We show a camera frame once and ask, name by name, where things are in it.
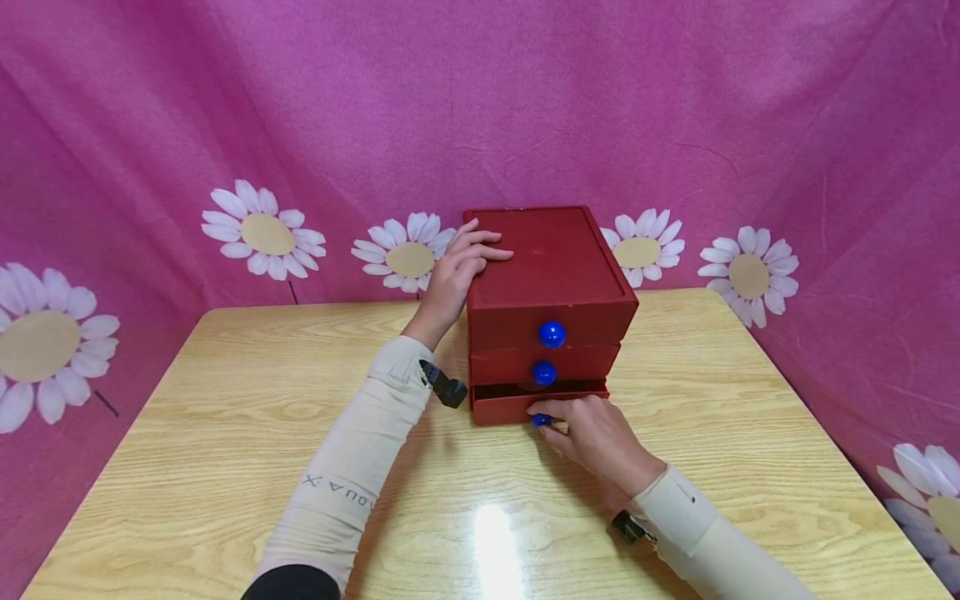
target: white daisy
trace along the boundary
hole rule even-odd
[[[300,228],[305,217],[299,210],[279,210],[274,193],[265,187],[257,192],[244,180],[235,182],[236,194],[215,189],[210,198],[224,212],[204,211],[204,233],[226,242],[220,253],[227,258],[247,258],[254,275],[269,273],[277,281],[291,273],[306,277],[306,267],[317,271],[317,261],[326,255],[324,235]]]
[[[668,225],[669,221],[669,210],[657,214],[655,209],[648,208],[636,221],[627,215],[617,217],[613,221],[616,231],[600,228],[631,287],[643,285],[644,278],[657,281],[663,276],[663,269],[680,263],[686,242],[674,238],[683,222]]]
[[[876,473],[903,500],[884,504],[950,593],[960,593],[960,464],[938,445],[921,452],[897,444],[894,461],[900,472],[877,467]]]
[[[50,424],[67,404],[84,405],[86,380],[107,372],[117,347],[109,336],[120,326],[110,315],[91,317],[96,307],[93,292],[59,271],[41,280],[17,263],[0,269],[0,433],[22,425],[35,398]]]
[[[390,219],[383,227],[368,229],[372,242],[353,240],[350,252],[367,261],[365,273],[383,275],[383,284],[400,288],[408,294],[426,290],[433,265],[446,252],[446,245],[457,230],[440,231],[440,217],[425,212],[411,212],[407,227]]]
[[[701,267],[697,275],[722,277],[707,287],[723,296],[748,327],[754,323],[761,328],[767,326],[766,311],[782,315],[786,310],[784,299],[800,289],[800,283],[790,276],[800,266],[800,259],[786,240],[771,246],[770,229],[740,228],[736,240],[718,237],[712,247],[700,252],[700,257],[712,264]]]

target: pink backdrop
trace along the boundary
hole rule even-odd
[[[205,311],[409,299],[426,280],[380,264],[401,231],[439,255],[466,207],[574,203],[659,240],[642,289],[719,279],[960,591],[960,4],[405,4],[3,3],[0,352],[42,310],[86,346],[0,373],[0,598]],[[272,194],[218,207],[235,180]],[[297,249],[248,262],[272,198]],[[759,305],[724,282],[742,252]]]

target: forearm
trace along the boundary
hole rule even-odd
[[[332,577],[341,593],[346,589],[367,519],[429,398],[421,358],[432,361],[433,355],[402,336],[377,353],[360,391],[303,472],[257,577],[285,564],[307,564]]]
[[[633,499],[633,513],[660,558],[707,600],[816,597],[673,466]]]

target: middle drawer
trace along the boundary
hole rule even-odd
[[[558,381],[603,379],[620,351],[619,344],[607,346],[564,346],[500,348],[470,353],[470,385],[494,383],[535,383],[533,369],[539,361],[549,362]]]

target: table surface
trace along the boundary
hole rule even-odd
[[[639,295],[609,383],[650,450],[821,598],[949,598],[718,296]],[[24,597],[238,598],[301,470],[415,308],[207,314]],[[464,331],[437,352],[454,376]],[[695,597],[648,545],[608,533],[595,480],[538,437],[431,400],[348,598]]]

